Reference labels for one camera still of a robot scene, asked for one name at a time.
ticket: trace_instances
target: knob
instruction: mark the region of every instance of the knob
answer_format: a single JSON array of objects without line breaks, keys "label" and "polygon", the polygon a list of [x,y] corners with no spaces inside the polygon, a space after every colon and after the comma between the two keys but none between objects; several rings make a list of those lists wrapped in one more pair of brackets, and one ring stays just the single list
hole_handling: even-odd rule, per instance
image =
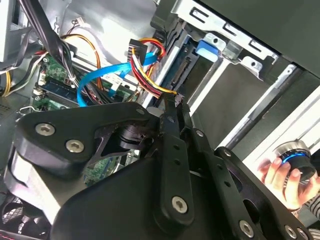
[{"label": "knob", "polygon": [[310,179],[316,172],[316,168],[310,162],[310,150],[301,140],[281,144],[273,150],[273,153],[282,159],[282,164],[286,162],[290,163],[290,173],[293,169],[299,169],[301,181]]}]

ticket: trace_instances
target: sleeve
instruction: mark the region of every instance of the sleeve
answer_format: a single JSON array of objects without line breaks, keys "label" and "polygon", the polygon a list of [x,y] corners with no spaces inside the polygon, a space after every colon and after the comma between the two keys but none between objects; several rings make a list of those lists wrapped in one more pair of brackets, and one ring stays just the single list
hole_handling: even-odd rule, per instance
[{"label": "sleeve", "polygon": [[314,240],[320,240],[320,230],[310,228],[309,232]]},{"label": "sleeve", "polygon": [[313,199],[305,203],[311,213],[320,220],[320,194],[318,193]]}]

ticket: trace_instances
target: cooling fan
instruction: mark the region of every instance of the cooling fan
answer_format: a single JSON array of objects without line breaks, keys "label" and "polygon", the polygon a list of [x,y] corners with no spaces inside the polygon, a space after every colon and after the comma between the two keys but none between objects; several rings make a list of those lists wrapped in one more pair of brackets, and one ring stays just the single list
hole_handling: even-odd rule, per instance
[{"label": "cooling fan", "polygon": [[51,225],[44,213],[31,204],[8,193],[0,206],[2,221],[0,229],[39,240],[45,240],[50,233]]}]

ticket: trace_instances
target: motherboard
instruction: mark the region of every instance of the motherboard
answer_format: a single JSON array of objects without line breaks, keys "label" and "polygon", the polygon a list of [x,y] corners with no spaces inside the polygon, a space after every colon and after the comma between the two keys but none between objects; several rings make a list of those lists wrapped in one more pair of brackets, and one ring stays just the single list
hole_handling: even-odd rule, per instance
[{"label": "motherboard", "polygon": [[[83,70],[76,70],[78,76],[86,74]],[[104,80],[103,87],[106,92],[113,84]],[[111,96],[114,102],[123,102],[133,93],[130,89],[120,86],[116,93]],[[83,96],[88,106],[93,105],[87,96]],[[34,86],[33,95],[30,100],[31,109],[34,111],[55,111],[67,108],[77,108],[77,90],[73,82],[68,78],[66,70],[52,57],[47,56],[41,62],[38,81]],[[136,161],[139,152],[131,150],[125,156],[108,157],[99,162],[87,166],[84,170],[84,183],[89,187],[113,174],[124,166]]]}]

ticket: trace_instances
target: hand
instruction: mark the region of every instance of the hand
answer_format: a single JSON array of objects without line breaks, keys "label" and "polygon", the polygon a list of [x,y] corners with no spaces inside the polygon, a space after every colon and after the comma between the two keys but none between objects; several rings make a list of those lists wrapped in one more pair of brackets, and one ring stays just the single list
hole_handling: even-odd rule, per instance
[{"label": "hand", "polygon": [[285,205],[289,210],[294,211],[310,199],[315,197],[320,190],[320,177],[317,173],[310,178],[308,184],[300,184],[301,173],[296,168],[292,170],[286,187],[284,183],[290,171],[290,163],[281,164],[282,160],[276,158],[270,163],[259,169],[257,177],[265,186]]}]

